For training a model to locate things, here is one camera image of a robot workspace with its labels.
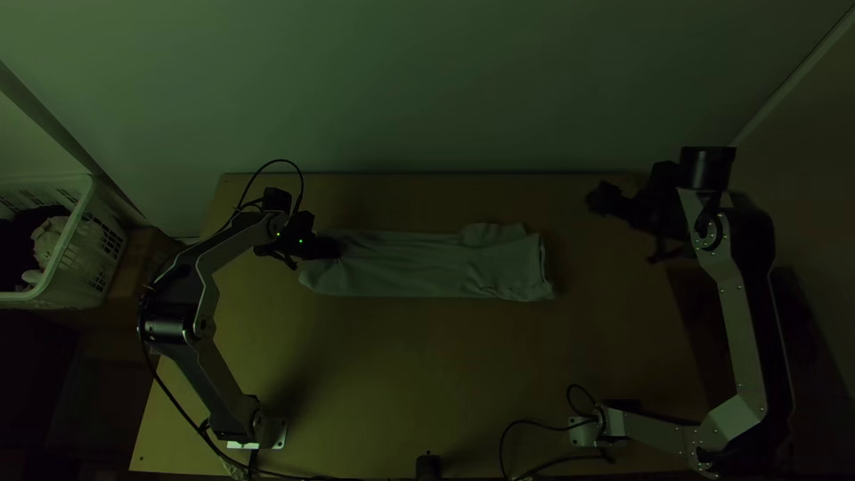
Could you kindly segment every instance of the cable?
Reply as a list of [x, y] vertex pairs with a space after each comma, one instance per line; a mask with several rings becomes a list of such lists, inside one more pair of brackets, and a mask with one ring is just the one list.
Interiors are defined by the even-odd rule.
[[231, 456], [229, 456], [225, 452], [223, 452], [214, 443], [214, 441], [211, 439], [211, 437], [208, 435], [208, 429], [210, 428], [210, 424], [208, 423], [208, 420], [205, 419], [199, 425], [197, 425], [193, 421], [193, 419], [190, 417], [190, 414], [187, 414], [187, 411], [185, 411], [184, 408], [181, 406], [181, 404], [178, 403], [178, 400], [175, 399], [175, 396], [172, 395], [172, 392], [169, 391], [166, 384], [164, 384], [163, 379], [161, 379], [160, 375], [158, 374], [158, 370], [155, 369], [154, 364], [151, 362], [151, 358], [149, 357], [149, 352], [146, 350], [145, 339], [143, 339], [142, 337], [140, 337], [140, 346], [142, 347], [142, 354], [143, 354], [143, 357], [145, 358], [145, 363], [148, 366], [149, 371], [151, 372], [151, 376], [154, 378], [155, 382], [158, 383], [158, 386], [160, 386], [160, 389], [163, 390], [163, 393], [165, 395], [167, 395], [167, 398], [169, 398], [169, 401], [172, 402], [172, 405], [175, 406], [175, 408], [178, 410], [178, 412], [181, 414], [181, 416], [184, 418], [184, 420], [187, 421], [187, 424], [189, 424], [193, 428], [193, 430], [196, 431], [196, 434], [198, 434], [199, 437], [201, 437], [202, 440], [205, 441], [205, 444], [207, 444], [208, 447], [211, 449], [211, 451], [213, 451], [214, 454], [219, 456], [220, 459], [227, 461], [227, 462], [230, 462], [231, 464], [233, 464], [234, 466], [237, 466], [238, 468], [243, 468], [247, 472], [255, 472], [255, 473], [264, 474], [267, 476], [278, 477], [278, 478], [282, 478], [282, 479], [290, 479], [292, 481], [361, 481], [361, 480], [356, 480], [356, 479], [352, 479], [352, 478], [338, 478], [338, 477], [325, 477], [325, 476], [301, 477], [301, 476], [287, 475], [287, 474], [283, 474], [283, 473], [277, 473], [275, 471], [268, 471], [266, 469], [259, 469], [256, 467], [251, 467], [247, 464], [244, 464], [240, 461], [235, 460], [234, 458], [232, 458]]
[[565, 431], [569, 431], [571, 429], [579, 428], [580, 426], [584, 426], [586, 424], [591, 424], [592, 422], [595, 422], [595, 421], [596, 420], [594, 420], [594, 419], [587, 419], [587, 420], [584, 420], [582, 422], [577, 422], [575, 424], [571, 424], [570, 426], [563, 426], [560, 428], [548, 426], [546, 424], [541, 424], [540, 422], [532, 421], [532, 420], [515, 420], [515, 421], [511, 422], [510, 424], [508, 424], [508, 426], [505, 428], [505, 430], [501, 433], [501, 437], [499, 438], [499, 470], [501, 470], [501, 478], [502, 479], [509, 479], [508, 478], [508, 472], [505, 471], [504, 446], [505, 446], [505, 436], [508, 435], [508, 432], [514, 426], [527, 425], [527, 426], [534, 426], [536, 428], [541, 428], [541, 429], [548, 429], [550, 431], [565, 432]]
[[297, 195], [297, 200], [294, 202], [294, 213], [296, 214], [300, 211], [300, 203], [303, 201], [303, 173], [300, 172], [300, 167], [297, 167], [297, 164], [291, 162], [288, 159], [274, 159], [259, 167], [258, 170], [252, 175], [252, 177], [249, 178], [247, 186], [243, 188], [243, 193], [240, 195], [240, 200], [238, 200], [238, 206], [236, 208], [240, 209], [243, 207], [243, 200], [245, 197], [247, 197], [247, 192], [249, 192], [249, 186], [252, 185], [253, 181], [256, 180], [258, 174], [261, 174], [261, 171], [267, 168], [267, 166], [270, 166], [277, 162], [285, 162], [287, 164], [290, 164], [293, 168], [297, 170], [297, 175], [300, 176], [300, 193], [299, 195]]
[[523, 474], [513, 478], [512, 481], [518, 481], [519, 479], [524, 479], [526, 477], [534, 476], [546, 468], [551, 468], [551, 467], [555, 466], [556, 464], [561, 464], [564, 462], [582, 461], [582, 460], [607, 460], [608, 461], [610, 459], [611, 458], [609, 458], [605, 454], [584, 454], [584, 455], [579, 455], [579, 456], [562, 456], [562, 457], [556, 458], [552, 461], [546, 461], [543, 464], [539, 464], [539, 465], [535, 466], [534, 468], [527, 470]]
[[590, 392], [588, 391], [588, 389], [585, 389], [584, 387], [582, 387], [578, 384], [571, 384], [570, 386], [567, 386], [567, 391], [564, 393], [564, 396], [567, 398], [567, 404], [570, 405], [570, 409], [572, 409], [573, 412], [575, 412], [579, 416], [582, 416], [583, 418], [589, 418], [589, 419], [594, 419], [594, 420], [597, 418], [597, 415], [594, 414], [593, 412], [579, 411], [579, 409], [575, 406], [575, 404], [573, 404], [573, 400], [570, 398], [570, 393], [572, 393], [574, 389], [578, 389], [578, 390], [582, 391], [582, 393], [588, 397], [588, 400], [590, 401], [590, 405], [593, 407], [593, 409], [596, 409], [599, 411], [599, 416], [603, 420], [603, 425], [599, 427], [599, 435], [603, 436], [606, 433], [606, 423], [607, 423], [606, 412], [603, 411], [603, 408], [597, 406], [597, 400], [594, 399], [593, 395], [590, 395]]

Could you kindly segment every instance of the laundry basket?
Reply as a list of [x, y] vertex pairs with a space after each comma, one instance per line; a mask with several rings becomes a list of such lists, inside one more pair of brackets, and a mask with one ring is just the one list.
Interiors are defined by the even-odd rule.
[[126, 235], [98, 187], [90, 175], [0, 181], [4, 219], [50, 205], [63, 205], [70, 212], [41, 281], [26, 292], [0, 292], [0, 309], [79, 309], [101, 303]]

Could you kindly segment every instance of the table surface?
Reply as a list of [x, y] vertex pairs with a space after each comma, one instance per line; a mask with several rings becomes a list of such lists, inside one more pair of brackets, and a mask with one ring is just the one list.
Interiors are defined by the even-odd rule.
[[[248, 175], [225, 175], [205, 223], [230, 215]], [[600, 180], [632, 192], [629, 175], [307, 175], [303, 208], [325, 227], [456, 232], [474, 222], [523, 223], [540, 232], [557, 298], [331, 298], [285, 264], [251, 252], [215, 275], [216, 343], [245, 393], [289, 415], [285, 449], [259, 468], [300, 475], [413, 477], [426, 450], [446, 477], [498, 477], [498, 443], [512, 420], [566, 425], [564, 391], [639, 399], [653, 412], [706, 413], [687, 335], [661, 266], [645, 261], [647, 235], [594, 216], [584, 196]], [[293, 175], [260, 175], [297, 193]], [[168, 359], [159, 373], [191, 416], [207, 416]], [[518, 474], [572, 451], [566, 433], [521, 427], [506, 442]], [[242, 461], [246, 452], [229, 451]], [[630, 443], [615, 464], [577, 461], [550, 474], [684, 469], [678, 456]], [[216, 456], [152, 385], [132, 470], [221, 475]]]

